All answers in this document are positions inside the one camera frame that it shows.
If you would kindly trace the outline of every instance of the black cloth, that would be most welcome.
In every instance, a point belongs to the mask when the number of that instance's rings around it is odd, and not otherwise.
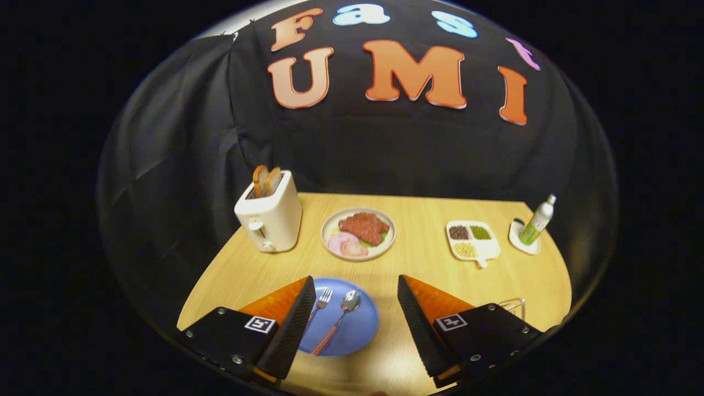
[[[570,272],[573,304],[595,283],[616,234],[616,179],[579,90],[547,56],[491,21],[434,1],[375,3],[389,22],[335,25],[348,2],[307,1],[237,36],[194,40],[160,64],[118,116],[99,171],[103,243],[127,295],[160,331],[176,331],[190,290],[239,227],[234,204],[261,163],[291,170],[302,192],[515,200],[532,209],[555,194],[548,230]],[[272,25],[316,6],[324,13],[306,37],[271,52]],[[442,30],[432,11],[470,20],[478,38]],[[506,37],[528,48],[541,70]],[[417,101],[402,89],[396,101],[368,100],[372,55],[362,45],[374,39],[399,42],[416,61],[436,45],[463,52],[467,107],[429,104],[431,83]],[[307,109],[280,106],[267,67],[295,57],[294,87],[306,91],[303,54],[320,47],[334,48],[327,96]],[[526,125],[498,114],[505,96],[498,66],[528,81]]]

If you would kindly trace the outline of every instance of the fork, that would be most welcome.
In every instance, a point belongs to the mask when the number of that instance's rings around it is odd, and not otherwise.
[[[310,323],[310,320],[313,319],[315,312],[318,312],[319,310],[327,307],[327,303],[330,302],[331,297],[332,297],[332,289],[328,287],[320,295],[320,298],[318,298],[318,301],[315,303],[315,310],[313,310],[313,312],[311,312],[310,316],[308,317],[309,323]]]

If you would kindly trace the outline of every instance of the spoon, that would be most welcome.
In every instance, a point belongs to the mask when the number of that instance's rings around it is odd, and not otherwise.
[[[322,352],[322,350],[327,346],[328,342],[332,339],[332,336],[335,335],[335,332],[337,331],[337,328],[340,326],[340,323],[342,323],[342,319],[345,317],[345,314],[348,312],[352,312],[355,309],[359,308],[360,304],[360,296],[359,292],[357,290],[351,290],[347,292],[345,297],[342,298],[342,302],[340,303],[340,307],[342,308],[342,315],[340,316],[340,319],[337,320],[337,323],[335,323],[335,326],[332,326],[330,330],[325,333],[325,336],[322,338],[322,340],[313,348],[312,351],[310,351],[310,354],[313,356],[318,356]]]

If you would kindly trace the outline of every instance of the bread slice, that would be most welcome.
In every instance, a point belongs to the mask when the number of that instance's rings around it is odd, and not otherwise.
[[[269,172],[269,175],[264,179],[264,188],[266,189],[267,197],[271,197],[274,194],[276,188],[279,187],[279,183],[281,183],[282,177],[281,168],[278,166]]]
[[[254,183],[254,197],[266,197],[266,189],[264,188],[264,180],[269,176],[269,168],[266,165],[259,165],[254,170],[252,182]]]

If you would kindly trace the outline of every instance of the toaster knob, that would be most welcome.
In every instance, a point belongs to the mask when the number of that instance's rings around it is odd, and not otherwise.
[[[264,242],[262,244],[262,249],[264,249],[264,252],[273,252],[275,250],[274,244],[271,242]]]

